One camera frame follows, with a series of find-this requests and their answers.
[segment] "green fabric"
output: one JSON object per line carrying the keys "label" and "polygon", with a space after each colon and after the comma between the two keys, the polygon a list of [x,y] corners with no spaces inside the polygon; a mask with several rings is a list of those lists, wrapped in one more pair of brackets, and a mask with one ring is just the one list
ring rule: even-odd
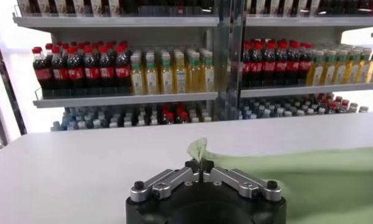
{"label": "green fabric", "polygon": [[206,148],[207,140],[200,139],[188,153],[276,180],[287,200],[287,223],[373,223],[373,148],[269,156],[220,155]]}

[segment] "metal shelf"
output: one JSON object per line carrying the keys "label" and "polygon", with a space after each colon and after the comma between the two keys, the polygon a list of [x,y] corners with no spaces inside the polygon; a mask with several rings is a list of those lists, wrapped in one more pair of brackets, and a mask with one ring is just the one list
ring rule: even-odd
{"label": "metal shelf", "polygon": [[372,90],[372,89],[373,89],[373,83],[332,85],[332,86],[271,88],[271,89],[245,89],[245,90],[242,90],[241,92],[241,98],[266,97],[266,96],[290,96],[290,95],[301,95],[301,94],[330,93],[330,92]]}
{"label": "metal shelf", "polygon": [[249,15],[246,26],[373,26],[373,17],[257,17]]}
{"label": "metal shelf", "polygon": [[216,27],[215,17],[13,17],[15,23],[27,28],[50,27]]}
{"label": "metal shelf", "polygon": [[88,98],[68,98],[68,99],[40,99],[35,100],[37,108],[55,107],[88,107],[104,105],[130,105],[141,103],[166,103],[185,102],[200,100],[215,100],[217,92],[212,93],[187,93],[187,94],[162,94],[146,96],[112,96],[112,97],[88,97]]}

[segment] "cola bottle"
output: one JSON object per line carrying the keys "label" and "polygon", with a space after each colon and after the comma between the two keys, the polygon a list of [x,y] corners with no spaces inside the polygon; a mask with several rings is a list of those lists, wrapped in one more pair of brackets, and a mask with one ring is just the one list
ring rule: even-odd
{"label": "cola bottle", "polygon": [[77,48],[70,47],[68,49],[68,58],[66,62],[67,72],[72,87],[74,96],[85,95],[85,71],[81,58],[77,54]]}
{"label": "cola bottle", "polygon": [[299,69],[299,43],[291,42],[291,48],[287,51],[287,65],[285,80],[286,85],[297,85],[297,71]]}
{"label": "cola bottle", "polygon": [[299,52],[299,71],[297,72],[297,82],[299,85],[306,85],[307,73],[311,68],[312,54],[309,43],[302,43]]}
{"label": "cola bottle", "polygon": [[69,96],[70,93],[70,80],[66,69],[66,60],[60,55],[60,48],[52,48],[52,73],[54,74],[55,87],[54,95],[59,97]]}
{"label": "cola bottle", "polygon": [[87,94],[88,95],[100,95],[100,68],[99,60],[94,56],[91,47],[85,48],[85,57],[83,60],[85,65],[85,76],[87,83]]}
{"label": "cola bottle", "polygon": [[263,72],[261,75],[262,86],[273,86],[274,84],[274,68],[275,68],[275,43],[270,42],[267,45],[263,57]]}
{"label": "cola bottle", "polygon": [[41,47],[35,47],[32,49],[34,53],[34,62],[32,63],[36,78],[39,81],[43,97],[48,98],[52,96],[52,89],[54,88],[54,79],[52,77],[52,71],[47,65],[46,58],[41,53]]}
{"label": "cola bottle", "polygon": [[126,55],[125,45],[118,47],[118,56],[115,63],[116,79],[118,81],[117,92],[128,94],[131,93],[131,62]]}
{"label": "cola bottle", "polygon": [[100,74],[101,74],[101,86],[102,93],[104,94],[114,94],[115,93],[115,68],[108,54],[108,49],[105,46],[101,47],[101,56],[100,56]]}

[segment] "red bottle cap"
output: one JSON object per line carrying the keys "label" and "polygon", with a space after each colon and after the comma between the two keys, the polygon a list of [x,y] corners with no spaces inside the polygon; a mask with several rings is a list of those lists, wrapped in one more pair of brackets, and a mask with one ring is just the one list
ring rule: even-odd
{"label": "red bottle cap", "polygon": [[60,54],[60,48],[59,47],[53,47],[52,48],[52,53],[53,54]]}

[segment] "drink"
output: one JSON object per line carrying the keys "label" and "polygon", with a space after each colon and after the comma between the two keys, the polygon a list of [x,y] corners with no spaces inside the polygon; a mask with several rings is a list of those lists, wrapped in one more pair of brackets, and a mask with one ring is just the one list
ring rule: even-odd
{"label": "drink", "polygon": [[365,48],[363,50],[363,53],[361,54],[360,59],[360,68],[357,72],[355,82],[356,83],[365,83],[367,79],[367,74],[369,70],[369,56],[371,55],[372,49],[371,48]]}
{"label": "drink", "polygon": [[130,58],[126,54],[126,46],[118,46],[118,55],[115,62],[116,79],[118,82],[118,93],[131,93],[131,67]]}
{"label": "drink", "polygon": [[99,67],[101,74],[102,93],[114,94],[116,86],[115,68],[113,67],[113,62],[109,56],[107,47],[102,46],[100,51],[101,56],[99,61]]}
{"label": "drink", "polygon": [[77,48],[71,47],[68,49],[66,67],[73,94],[75,96],[85,95],[85,72],[83,70],[82,60],[77,55]]}
{"label": "drink", "polygon": [[332,78],[332,84],[340,85],[343,84],[344,74],[346,70],[346,56],[347,51],[340,50],[336,58],[335,71]]}
{"label": "drink", "polygon": [[91,47],[85,48],[83,63],[85,65],[85,75],[87,78],[87,94],[99,95],[101,92],[99,61],[93,55]]}
{"label": "drink", "polygon": [[331,85],[335,72],[335,51],[328,51],[319,85]]}
{"label": "drink", "polygon": [[33,48],[32,53],[34,54],[32,66],[34,67],[36,78],[41,86],[43,96],[50,97],[54,86],[52,71],[46,62],[46,58],[41,53],[40,47]]}

